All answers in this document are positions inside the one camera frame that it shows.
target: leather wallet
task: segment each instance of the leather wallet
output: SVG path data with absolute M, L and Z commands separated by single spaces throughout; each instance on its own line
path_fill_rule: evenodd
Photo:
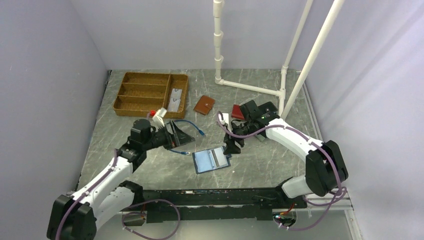
M 214 106 L 214 103 L 215 103 L 215 99 L 203 95 L 200 97 L 199 101 L 194 107 L 194 111 L 203 115 L 207 115 L 209 111 L 212 109 L 212 107 Z

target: pipe joint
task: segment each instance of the pipe joint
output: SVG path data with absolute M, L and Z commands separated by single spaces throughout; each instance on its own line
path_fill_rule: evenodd
M 213 33 L 213 45 L 215 48 L 221 47 L 221 41 L 223 40 L 224 32 L 221 31 L 219 34 Z
M 224 79 L 222 79 L 222 77 L 217 78 L 217 76 L 215 76 L 215 83 L 219 85 L 224 85 Z
M 220 18 L 224 7 L 224 0 L 213 0 L 213 16 Z
M 287 75 L 287 69 L 289 69 L 288 66 L 282 66 L 282 68 L 281 68 L 281 75 Z

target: white tube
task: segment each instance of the white tube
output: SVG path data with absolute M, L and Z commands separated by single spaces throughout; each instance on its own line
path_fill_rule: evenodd
M 213 20 L 215 22 L 215 24 L 214 24 L 214 29 L 215 29 L 214 33 L 216 35 L 219 35 L 221 33 L 221 18 L 214 17 Z
M 292 108 L 293 103 L 295 102 L 295 99 L 298 96 L 299 91 L 301 90 L 302 85 L 304 84 L 306 77 L 308 76 L 308 73 L 311 70 L 311 67 L 314 64 L 315 59 L 317 58 L 318 53 L 320 52 L 321 47 L 323 46 L 344 2 L 345 0 L 334 0 L 330 11 L 328 12 L 327 17 L 325 18 L 324 24 L 322 25 L 322 28 L 319 31 L 318 37 L 316 37 L 316 41 L 313 44 L 312 49 L 310 50 L 310 54 L 306 59 L 305 65 L 303 66 L 299 79 L 297 79 L 296 85 L 294 86 L 293 91 L 291 92 L 290 97 L 288 98 L 287 104 L 285 105 L 285 109 L 282 111 L 281 117 L 283 119 L 286 119 L 287 115 L 289 114 L 289 111 Z
M 225 81 L 224 80 L 224 81 L 222 81 L 222 85 L 236 87 L 236 88 L 239 88 L 239 89 L 251 90 L 251 91 L 255 91 L 255 92 L 259 92 L 259 93 L 263 93 L 263 94 L 270 94 L 270 95 L 274 95 L 274 96 L 280 95 L 279 91 L 269 90 L 269 89 L 261 88 L 261 87 L 257 87 L 257 86 L 250 86 L 250 85 L 241 84 L 241 83 L 238 83 L 238 82 L 232 82 L 232 81 Z
M 215 83 L 223 82 L 221 78 L 221 65 L 224 57 L 221 55 L 221 41 L 223 39 L 223 31 L 221 31 L 221 12 L 224 6 L 224 0 L 213 0 L 213 18 L 214 18 L 214 33 L 213 45 L 215 46 Z
M 215 58 L 215 80 L 221 80 L 221 64 L 223 63 L 223 60 L 223 56 L 220 56 L 219 59 Z
M 293 52 L 295 51 L 296 45 L 298 44 L 299 37 L 301 36 L 302 30 L 306 22 L 306 18 L 308 17 L 309 10 L 311 9 L 313 2 L 314 0 L 307 0 L 306 2 L 302 16 L 300 17 L 299 24 L 297 25 L 296 32 L 294 33 L 293 41 L 291 42 L 290 49 L 288 50 L 287 57 L 285 58 L 283 67 L 289 67 L 290 60 L 292 59 Z
M 302 16 L 300 17 L 299 24 L 297 25 L 296 32 L 294 33 L 293 40 L 291 41 L 290 49 L 288 50 L 287 57 L 285 58 L 284 64 L 281 68 L 281 87 L 280 91 L 281 96 L 279 97 L 278 103 L 278 115 L 281 116 L 284 110 L 284 101 L 286 100 L 286 76 L 287 69 L 289 68 L 290 60 L 292 59 L 293 52 L 295 51 L 296 45 L 298 44 L 299 37 L 301 36 L 302 30 L 304 28 L 306 18 L 308 17 L 309 10 L 311 9 L 312 3 L 314 0 L 307 0 L 305 7 L 303 8 Z

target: gray marble surface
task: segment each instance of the gray marble surface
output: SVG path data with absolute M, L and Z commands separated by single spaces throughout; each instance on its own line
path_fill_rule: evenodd
M 255 100 L 258 105 L 272 101 L 278 106 L 276 96 L 215 84 L 213 69 L 114 70 L 97 116 L 79 188 L 86 185 L 107 165 L 112 159 L 113 149 L 119 148 L 126 141 L 133 122 L 138 119 L 138 117 L 117 116 L 113 110 L 113 103 L 126 72 L 171 72 L 189 76 L 185 119 L 195 122 L 206 136 L 201 136 L 190 124 L 178 122 L 177 125 L 183 131 L 196 138 L 195 142 L 177 148 L 180 151 L 195 152 L 222 146 L 224 132 L 215 122 L 218 110 L 230 113 L 233 104 L 243 104 L 250 100 Z M 297 77 L 296 71 L 289 69 L 286 78 L 287 99 Z M 222 78 L 277 90 L 280 88 L 281 75 L 279 69 L 223 69 Z M 193 111 L 202 95 L 215 99 L 213 109 L 206 116 Z M 303 90 L 294 102 L 286 121 L 303 133 L 313 138 L 317 137 Z M 241 154 L 234 154 L 230 163 L 230 167 L 196 174 L 190 155 L 172 153 L 161 147 L 147 152 L 147 159 L 129 180 L 149 190 L 258 188 L 274 187 L 289 177 L 299 176 L 305 172 L 303 162 L 287 148 L 272 140 L 266 139 L 260 142 L 254 137 L 245 140 Z

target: cable connector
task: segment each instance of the cable connector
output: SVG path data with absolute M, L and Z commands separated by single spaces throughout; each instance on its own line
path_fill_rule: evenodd
M 174 149 L 168 149 L 168 150 L 171 151 L 171 152 L 173 152 L 173 153 L 181 154 L 181 155 L 190 155 L 190 154 L 192 154 L 189 151 L 177 151 L 177 150 L 174 150 Z

